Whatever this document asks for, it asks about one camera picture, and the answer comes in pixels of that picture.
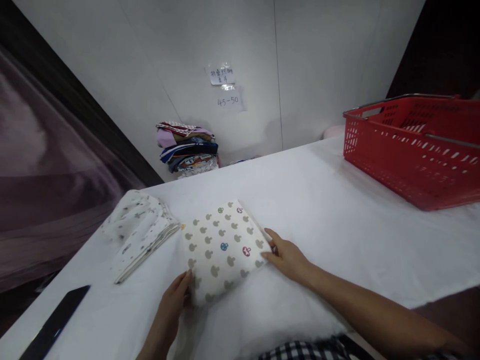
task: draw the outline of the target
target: pink curtain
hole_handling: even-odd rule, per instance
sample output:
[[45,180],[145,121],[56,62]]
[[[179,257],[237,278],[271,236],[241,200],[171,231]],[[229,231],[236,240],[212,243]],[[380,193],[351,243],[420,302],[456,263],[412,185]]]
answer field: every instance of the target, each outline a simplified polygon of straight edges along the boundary
[[0,47],[0,292],[61,269],[144,187]]

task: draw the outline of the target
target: black smartphone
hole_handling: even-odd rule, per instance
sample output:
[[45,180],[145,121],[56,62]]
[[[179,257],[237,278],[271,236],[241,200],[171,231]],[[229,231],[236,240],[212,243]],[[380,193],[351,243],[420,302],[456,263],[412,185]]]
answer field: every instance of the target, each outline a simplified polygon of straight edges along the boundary
[[90,285],[87,285],[66,293],[30,345],[28,345],[20,360],[42,360],[45,358],[89,289]]

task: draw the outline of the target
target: folded white cloth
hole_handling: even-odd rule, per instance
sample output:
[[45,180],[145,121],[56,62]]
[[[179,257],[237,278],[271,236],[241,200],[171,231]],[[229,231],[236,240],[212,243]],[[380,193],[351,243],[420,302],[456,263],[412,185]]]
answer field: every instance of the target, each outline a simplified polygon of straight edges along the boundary
[[262,252],[269,242],[238,200],[198,214],[182,224],[182,250],[187,268],[193,270],[192,302],[201,307],[261,268]]
[[121,284],[162,243],[180,228],[165,203],[138,190],[128,191],[101,226],[120,250],[111,271]]

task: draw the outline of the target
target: white table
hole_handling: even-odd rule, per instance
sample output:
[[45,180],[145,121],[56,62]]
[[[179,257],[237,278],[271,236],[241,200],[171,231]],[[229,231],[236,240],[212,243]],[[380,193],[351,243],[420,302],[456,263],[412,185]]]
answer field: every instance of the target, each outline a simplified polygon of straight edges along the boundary
[[[146,191],[181,222],[238,198],[314,263],[409,308],[480,284],[478,203],[422,212],[346,162],[342,147],[327,139]],[[114,254],[95,233],[0,339],[0,359],[18,359],[63,296],[86,284],[47,359],[134,359],[163,291],[184,270],[179,236],[113,285]],[[343,329],[320,300],[265,266],[200,316],[184,350],[232,359]]]

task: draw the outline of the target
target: paper sign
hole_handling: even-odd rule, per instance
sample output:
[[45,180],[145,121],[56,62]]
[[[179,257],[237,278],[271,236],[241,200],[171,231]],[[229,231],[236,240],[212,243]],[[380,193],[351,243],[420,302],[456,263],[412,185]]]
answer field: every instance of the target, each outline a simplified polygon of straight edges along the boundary
[[233,86],[229,86],[229,88],[230,90],[216,91],[215,107],[229,113],[247,111],[243,98],[243,87],[233,88]]
[[212,85],[235,83],[234,69],[228,62],[224,62],[218,67],[214,67],[209,64],[207,71],[210,75],[210,83]]

